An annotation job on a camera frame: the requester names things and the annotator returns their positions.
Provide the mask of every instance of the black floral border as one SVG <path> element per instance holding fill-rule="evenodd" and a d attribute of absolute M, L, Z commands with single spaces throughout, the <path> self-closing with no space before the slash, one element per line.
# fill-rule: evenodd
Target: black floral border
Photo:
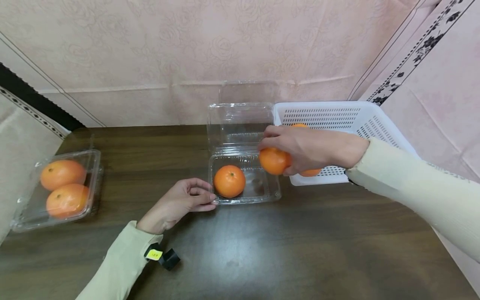
<path fill-rule="evenodd" d="M 444 37 L 446 32 L 460 18 L 475 0 L 451 0 L 439 14 L 427 32 L 415 44 L 395 70 L 368 97 L 367 101 L 377 105 L 383 104 L 396 89 L 398 89 L 412 71 L 420 64 L 427 54 Z"/>
<path fill-rule="evenodd" d="M 7 99 L 12 101 L 16 106 L 23 109 L 30 116 L 32 116 L 35 120 L 37 120 L 40 124 L 47 127 L 48 129 L 50 129 L 50 131 L 53 132 L 54 134 L 56 134 L 57 137 L 59 137 L 63 140 L 65 139 L 65 136 L 67 135 L 67 133 L 65 132 L 64 129 L 61 129 L 61 128 L 53 125 L 49 120 L 46 120 L 45 118 L 43 118 L 41 116 L 41 114 L 39 112 L 37 112 L 33 107 L 31 107 L 30 105 L 28 105 L 27 103 L 22 101 L 20 98 L 18 98 L 14 94 L 10 93 L 9 91 L 7 91 L 5 88 L 3 88 L 1 86 L 0 86 L 0 95 L 5 96 Z"/>

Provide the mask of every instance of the clear plastic container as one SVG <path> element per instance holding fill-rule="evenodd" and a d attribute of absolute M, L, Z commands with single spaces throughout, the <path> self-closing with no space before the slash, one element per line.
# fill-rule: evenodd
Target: clear plastic container
<path fill-rule="evenodd" d="M 66 218 L 50 216 L 46 203 L 51 191 L 45 189 L 40 183 L 40 174 L 45 166 L 58 160 L 74 160 L 80 163 L 87 171 L 84 182 L 84 186 L 89 189 L 86 205 L 82 211 Z M 92 214 L 98 207 L 102 176 L 103 169 L 100 165 L 100 151 L 98 150 L 67 153 L 37 162 L 35 168 L 30 173 L 29 184 L 25 189 L 25 193 L 17 200 L 11 229 L 14 232 L 24 232 L 79 220 Z"/>
<path fill-rule="evenodd" d="M 280 199 L 278 176 L 260 166 L 257 145 L 268 125 L 273 125 L 269 103 L 212 104 L 208 107 L 209 181 L 223 166 L 234 165 L 245 174 L 244 191 L 235 198 L 218 195 L 220 204 L 247 204 Z"/>

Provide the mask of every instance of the left hand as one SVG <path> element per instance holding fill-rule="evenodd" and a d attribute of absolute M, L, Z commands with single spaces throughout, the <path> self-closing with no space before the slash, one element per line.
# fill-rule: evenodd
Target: left hand
<path fill-rule="evenodd" d="M 137 223 L 141 231 L 162 234 L 189 212 L 214 210 L 216 196 L 211 185 L 198 178 L 178 181 Z"/>

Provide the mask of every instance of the right hand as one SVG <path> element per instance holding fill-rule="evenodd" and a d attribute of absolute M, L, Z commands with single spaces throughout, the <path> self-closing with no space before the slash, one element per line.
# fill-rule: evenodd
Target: right hand
<path fill-rule="evenodd" d="M 268 126 L 258 149 L 273 147 L 290 153 L 292 165 L 285 169 L 283 175 L 291 176 L 327 166 L 352 168 L 360 161 L 369 144 L 368 140 L 345 132 Z"/>

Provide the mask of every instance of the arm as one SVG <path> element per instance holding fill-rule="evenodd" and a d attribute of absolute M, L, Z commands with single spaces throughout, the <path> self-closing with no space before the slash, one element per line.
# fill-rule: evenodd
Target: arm
<path fill-rule="evenodd" d="M 77 300 L 127 298 L 147 263 L 145 251 L 150 244 L 160 243 L 163 237 L 138 230 L 136 223 L 130 221 L 113 242 L 100 268 Z"/>
<path fill-rule="evenodd" d="M 215 209 L 210 184 L 200 179 L 177 182 L 138 222 L 131 221 L 110 246 L 95 276 L 77 300 L 124 300 L 145 267 L 144 254 L 162 233 L 189 212 Z"/>
<path fill-rule="evenodd" d="M 377 139 L 347 170 L 356 184 L 409 207 L 480 262 L 480 184 Z"/>
<path fill-rule="evenodd" d="M 259 148 L 289 152 L 284 175 L 339 166 L 371 192 L 415 211 L 480 262 L 480 185 L 441 170 L 377 139 L 344 132 L 269 126 Z"/>

